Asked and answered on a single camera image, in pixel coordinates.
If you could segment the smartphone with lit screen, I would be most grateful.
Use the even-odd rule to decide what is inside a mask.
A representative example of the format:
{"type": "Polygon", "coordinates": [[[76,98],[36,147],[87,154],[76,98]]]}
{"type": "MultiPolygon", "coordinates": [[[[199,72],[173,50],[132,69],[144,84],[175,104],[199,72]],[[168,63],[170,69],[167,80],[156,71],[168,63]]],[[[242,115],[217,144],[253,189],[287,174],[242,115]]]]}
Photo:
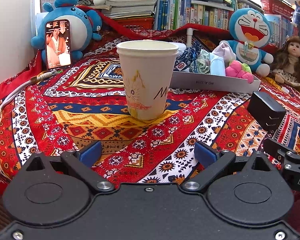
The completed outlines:
{"type": "Polygon", "coordinates": [[[70,22],[66,19],[47,22],[45,27],[46,65],[49,70],[72,64],[70,22]]]}

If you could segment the crumpled white paper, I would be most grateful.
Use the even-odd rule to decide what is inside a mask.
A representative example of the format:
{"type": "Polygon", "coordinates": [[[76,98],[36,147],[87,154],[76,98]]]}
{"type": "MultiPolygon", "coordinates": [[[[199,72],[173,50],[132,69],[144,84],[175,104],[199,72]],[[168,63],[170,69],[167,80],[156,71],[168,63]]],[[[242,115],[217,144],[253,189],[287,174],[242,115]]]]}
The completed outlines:
{"type": "Polygon", "coordinates": [[[284,93],[289,94],[289,90],[288,90],[286,87],[281,87],[281,90],[282,90],[284,93]]]}

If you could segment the brown haired doll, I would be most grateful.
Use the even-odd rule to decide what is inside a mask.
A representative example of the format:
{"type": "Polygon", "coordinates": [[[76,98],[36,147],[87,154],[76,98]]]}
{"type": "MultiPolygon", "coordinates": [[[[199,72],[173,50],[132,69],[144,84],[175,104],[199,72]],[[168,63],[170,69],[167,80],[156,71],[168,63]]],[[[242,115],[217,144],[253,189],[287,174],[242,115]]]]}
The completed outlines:
{"type": "Polygon", "coordinates": [[[276,83],[287,84],[300,92],[300,37],[287,38],[275,54],[271,73],[276,83]]]}

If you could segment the blue round plush toy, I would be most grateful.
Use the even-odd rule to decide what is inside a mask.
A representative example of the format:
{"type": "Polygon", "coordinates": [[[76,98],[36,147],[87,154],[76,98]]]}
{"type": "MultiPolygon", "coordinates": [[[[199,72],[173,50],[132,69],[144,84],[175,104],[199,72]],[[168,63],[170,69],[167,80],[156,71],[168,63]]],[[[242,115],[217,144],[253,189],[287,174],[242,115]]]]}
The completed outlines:
{"type": "Polygon", "coordinates": [[[43,9],[47,15],[42,19],[37,35],[31,38],[31,46],[41,51],[46,64],[45,27],[47,22],[66,19],[70,22],[70,42],[72,63],[83,57],[83,50],[91,40],[101,40],[98,33],[102,27],[100,15],[93,9],[83,11],[77,6],[78,0],[55,0],[53,4],[45,2],[43,9]]]}

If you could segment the white pink towel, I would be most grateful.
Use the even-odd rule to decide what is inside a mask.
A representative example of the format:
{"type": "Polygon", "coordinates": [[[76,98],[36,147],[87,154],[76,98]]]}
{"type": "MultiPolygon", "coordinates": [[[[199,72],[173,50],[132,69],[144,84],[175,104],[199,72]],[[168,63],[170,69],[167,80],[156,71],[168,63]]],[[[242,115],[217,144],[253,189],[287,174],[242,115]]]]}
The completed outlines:
{"type": "Polygon", "coordinates": [[[233,52],[227,41],[221,41],[219,45],[212,51],[218,57],[223,58],[224,62],[231,62],[236,59],[236,54],[233,52]]]}

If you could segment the stack of books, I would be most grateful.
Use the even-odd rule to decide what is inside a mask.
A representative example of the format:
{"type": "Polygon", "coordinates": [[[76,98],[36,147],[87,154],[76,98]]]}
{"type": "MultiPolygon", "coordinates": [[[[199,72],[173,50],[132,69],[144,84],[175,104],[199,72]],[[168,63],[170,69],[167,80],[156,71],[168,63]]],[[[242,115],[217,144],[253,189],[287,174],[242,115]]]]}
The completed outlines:
{"type": "Polygon", "coordinates": [[[157,0],[106,0],[103,5],[93,5],[109,18],[151,16],[157,0]]]}

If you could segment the white paper cup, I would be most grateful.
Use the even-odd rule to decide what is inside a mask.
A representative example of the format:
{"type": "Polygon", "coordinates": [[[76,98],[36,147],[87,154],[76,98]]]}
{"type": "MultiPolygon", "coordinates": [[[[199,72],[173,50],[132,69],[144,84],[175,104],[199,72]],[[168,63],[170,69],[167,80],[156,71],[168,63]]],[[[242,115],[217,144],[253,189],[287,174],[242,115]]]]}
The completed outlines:
{"type": "Polygon", "coordinates": [[[158,118],[165,110],[178,46],[135,40],[116,47],[130,115],[140,120],[158,118]]]}

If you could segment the red plastic basket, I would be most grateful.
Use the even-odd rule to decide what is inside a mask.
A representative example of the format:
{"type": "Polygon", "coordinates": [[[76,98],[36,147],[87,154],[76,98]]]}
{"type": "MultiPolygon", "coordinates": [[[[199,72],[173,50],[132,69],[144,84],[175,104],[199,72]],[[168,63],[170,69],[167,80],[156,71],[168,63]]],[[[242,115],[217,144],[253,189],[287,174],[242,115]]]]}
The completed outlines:
{"type": "Polygon", "coordinates": [[[267,14],[281,15],[292,20],[294,9],[283,0],[261,0],[262,10],[267,14]]]}

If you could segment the white shallow box tray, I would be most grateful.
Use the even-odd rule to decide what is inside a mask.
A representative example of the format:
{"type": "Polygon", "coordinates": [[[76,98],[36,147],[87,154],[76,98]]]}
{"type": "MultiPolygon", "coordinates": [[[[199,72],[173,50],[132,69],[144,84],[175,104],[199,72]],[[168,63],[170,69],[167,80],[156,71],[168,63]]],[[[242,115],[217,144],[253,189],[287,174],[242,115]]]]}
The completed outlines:
{"type": "Polygon", "coordinates": [[[236,77],[174,71],[170,87],[251,94],[259,90],[260,84],[261,80],[256,76],[248,83],[246,79],[236,77]]]}

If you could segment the blue patterned scrunchie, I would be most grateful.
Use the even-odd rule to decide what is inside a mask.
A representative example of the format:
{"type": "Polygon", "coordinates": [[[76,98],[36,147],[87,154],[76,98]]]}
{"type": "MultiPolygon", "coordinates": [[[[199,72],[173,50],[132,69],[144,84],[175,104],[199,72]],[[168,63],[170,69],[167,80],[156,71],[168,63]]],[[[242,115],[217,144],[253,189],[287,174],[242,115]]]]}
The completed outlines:
{"type": "Polygon", "coordinates": [[[194,41],[191,47],[187,47],[180,55],[177,56],[174,64],[174,71],[198,73],[198,64],[196,63],[196,59],[202,49],[202,44],[198,41],[194,41]]]}

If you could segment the light blue face mask pack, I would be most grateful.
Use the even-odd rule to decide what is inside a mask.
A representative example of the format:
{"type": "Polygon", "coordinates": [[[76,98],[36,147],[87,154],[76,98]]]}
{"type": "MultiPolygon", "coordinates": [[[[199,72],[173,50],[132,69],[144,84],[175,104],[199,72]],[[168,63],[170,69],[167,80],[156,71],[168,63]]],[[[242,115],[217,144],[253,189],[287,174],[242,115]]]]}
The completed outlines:
{"type": "Polygon", "coordinates": [[[210,74],[217,76],[226,76],[223,58],[213,53],[210,53],[210,74]]]}

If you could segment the Doraemon plush toy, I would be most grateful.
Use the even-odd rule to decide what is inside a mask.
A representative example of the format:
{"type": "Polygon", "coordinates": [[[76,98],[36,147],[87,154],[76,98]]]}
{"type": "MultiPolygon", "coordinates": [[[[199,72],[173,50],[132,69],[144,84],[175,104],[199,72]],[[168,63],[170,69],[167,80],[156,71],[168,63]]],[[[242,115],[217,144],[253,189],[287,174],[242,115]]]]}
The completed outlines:
{"type": "Polygon", "coordinates": [[[273,55],[262,50],[272,36],[272,28],[263,14],[253,8],[236,10],[229,21],[233,39],[227,43],[237,60],[249,65],[251,71],[265,77],[270,73],[273,55]]]}

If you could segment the green checked scrunchie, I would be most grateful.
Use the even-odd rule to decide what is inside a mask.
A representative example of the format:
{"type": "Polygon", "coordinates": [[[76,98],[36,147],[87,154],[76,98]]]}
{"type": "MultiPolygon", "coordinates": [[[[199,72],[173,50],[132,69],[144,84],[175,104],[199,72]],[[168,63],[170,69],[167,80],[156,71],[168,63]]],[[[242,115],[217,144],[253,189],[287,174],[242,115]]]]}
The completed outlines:
{"type": "Polygon", "coordinates": [[[194,60],[190,64],[190,72],[198,74],[210,73],[210,53],[202,49],[199,53],[195,53],[194,60]]]}

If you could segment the green and pink bow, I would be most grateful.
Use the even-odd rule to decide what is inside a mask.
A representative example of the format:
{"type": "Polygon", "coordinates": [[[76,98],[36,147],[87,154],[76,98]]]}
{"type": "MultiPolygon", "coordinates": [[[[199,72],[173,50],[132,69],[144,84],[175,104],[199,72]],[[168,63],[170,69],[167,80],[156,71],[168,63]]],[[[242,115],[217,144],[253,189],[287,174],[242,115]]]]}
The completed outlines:
{"type": "Polygon", "coordinates": [[[250,66],[237,60],[229,63],[225,69],[225,74],[227,77],[245,79],[248,83],[253,83],[254,81],[254,75],[252,74],[250,66]]]}

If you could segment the white pvc pipe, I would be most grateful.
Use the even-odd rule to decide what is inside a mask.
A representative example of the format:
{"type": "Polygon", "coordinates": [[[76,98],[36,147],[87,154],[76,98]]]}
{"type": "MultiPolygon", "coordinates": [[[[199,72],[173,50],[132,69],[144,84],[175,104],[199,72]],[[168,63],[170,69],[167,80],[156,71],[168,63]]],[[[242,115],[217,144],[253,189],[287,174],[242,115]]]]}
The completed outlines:
{"type": "Polygon", "coordinates": [[[187,31],[186,31],[186,46],[187,47],[192,46],[192,37],[193,37],[193,29],[187,28],[187,31]]]}

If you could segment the row of upright books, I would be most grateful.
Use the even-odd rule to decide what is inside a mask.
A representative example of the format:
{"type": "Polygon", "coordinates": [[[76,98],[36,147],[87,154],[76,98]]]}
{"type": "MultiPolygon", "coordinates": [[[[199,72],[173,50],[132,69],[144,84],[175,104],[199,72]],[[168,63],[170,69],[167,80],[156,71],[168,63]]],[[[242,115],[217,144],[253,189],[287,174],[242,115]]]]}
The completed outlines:
{"type": "Polygon", "coordinates": [[[250,0],[157,0],[153,28],[165,31],[187,24],[198,24],[228,30],[232,14],[243,8],[253,8],[266,17],[273,30],[269,42],[277,47],[281,46],[285,38],[300,36],[293,20],[267,14],[262,10],[261,2],[256,4],[250,0]]]}

